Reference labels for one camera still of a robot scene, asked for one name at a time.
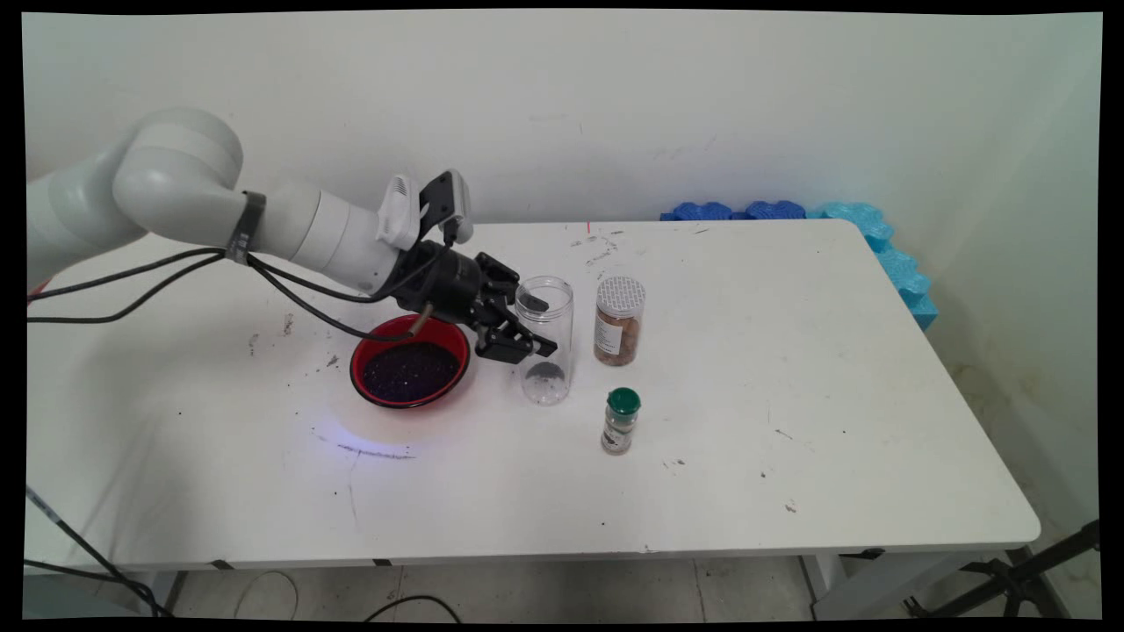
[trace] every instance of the spice jar with silver lid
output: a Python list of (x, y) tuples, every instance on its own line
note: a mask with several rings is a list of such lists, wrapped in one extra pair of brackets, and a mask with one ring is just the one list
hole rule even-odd
[(602, 364), (623, 367), (636, 359), (644, 298), (644, 286), (632, 277), (609, 277), (597, 287), (593, 355)]

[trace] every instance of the white wall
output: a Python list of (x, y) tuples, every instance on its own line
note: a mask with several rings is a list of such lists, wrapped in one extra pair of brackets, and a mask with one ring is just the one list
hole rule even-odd
[[(1003, 139), (1010, 155), (968, 196), (976, 223), (933, 286), (930, 342), (1037, 512), (1036, 549), (1100, 515), (1099, 30), (1075, 37), (1044, 96), (1054, 107)], [(1100, 616), (1098, 553), (1050, 578), (1071, 613)]]
[[(455, 166), (478, 220), (869, 201), (933, 277), (934, 347), (1046, 541), (1098, 515), (1100, 43), (1099, 15), (27, 15), (27, 169), (191, 105), (241, 135), (256, 190), (373, 206), (395, 172)], [(1070, 607), (1099, 614), (1099, 567), (1070, 571)]]

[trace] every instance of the label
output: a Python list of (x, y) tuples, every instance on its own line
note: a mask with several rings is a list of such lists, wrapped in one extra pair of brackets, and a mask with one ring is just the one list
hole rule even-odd
[(601, 317), (597, 317), (597, 324), (593, 327), (593, 341), (597, 342), (598, 349), (609, 353), (611, 355), (620, 354), (620, 335), (624, 333), (624, 327), (618, 327), (616, 325), (610, 325)]
[(28, 500), (30, 500), (33, 505), (35, 505), (36, 507), (38, 507), (40, 512), (43, 512), (44, 514), (46, 514), (47, 520), (49, 520), (51, 522), (53, 522), (55, 524), (58, 524), (58, 523), (63, 522), (63, 518), (58, 517), (58, 514), (54, 513), (51, 509), (51, 506), (47, 505), (43, 500), (43, 498), (39, 498), (38, 494), (36, 494), (34, 490), (31, 490), (31, 486), (29, 486), (27, 484), (24, 484), (24, 487), (27, 488), (27, 498), (28, 498)]
[(609, 452), (624, 452), (632, 445), (632, 433), (619, 432), (605, 424), (605, 432), (601, 433), (601, 445)]

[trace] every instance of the small spice bottle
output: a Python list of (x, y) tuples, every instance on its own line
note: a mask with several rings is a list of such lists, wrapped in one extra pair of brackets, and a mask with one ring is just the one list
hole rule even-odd
[(632, 432), (640, 415), (640, 396), (631, 388), (615, 388), (605, 407), (601, 448), (609, 454), (624, 454), (632, 446)]
[(593, 355), (602, 364), (624, 367), (636, 359), (644, 286), (632, 277), (609, 277), (597, 287)]

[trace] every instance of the red bowl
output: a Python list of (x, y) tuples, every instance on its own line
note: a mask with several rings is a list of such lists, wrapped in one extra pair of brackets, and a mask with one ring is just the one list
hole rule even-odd
[[(398, 318), (392, 318), (379, 325), (371, 333), (380, 336), (404, 334), (419, 317), (420, 316), (417, 314), (399, 316)], [(448, 380), (448, 383), (442, 387), (442, 389), (437, 392), (424, 399), (416, 399), (414, 401), (388, 401), (372, 395), (371, 391), (363, 386), (363, 369), (366, 368), (366, 363), (370, 362), (372, 358), (390, 347), (410, 344), (414, 342), (432, 342), (456, 356), (461, 367), (456, 371), (456, 374), (453, 376), (453, 379)], [(352, 385), (355, 387), (355, 390), (363, 396), (363, 399), (366, 399), (372, 404), (378, 404), (379, 406), (386, 406), (387, 408), (414, 408), (416, 406), (424, 406), (430, 401), (439, 399), (443, 395), (452, 390), (453, 387), (456, 386), (456, 382), (461, 381), (461, 378), (464, 377), (464, 371), (469, 368), (469, 338), (464, 335), (464, 332), (462, 332), (456, 325), (451, 325), (436, 318), (429, 318), (426, 320), (426, 324), (422, 326), (422, 331), (414, 337), (398, 342), (379, 342), (373, 340), (361, 341), (359, 346), (355, 347), (355, 352), (352, 353)]]

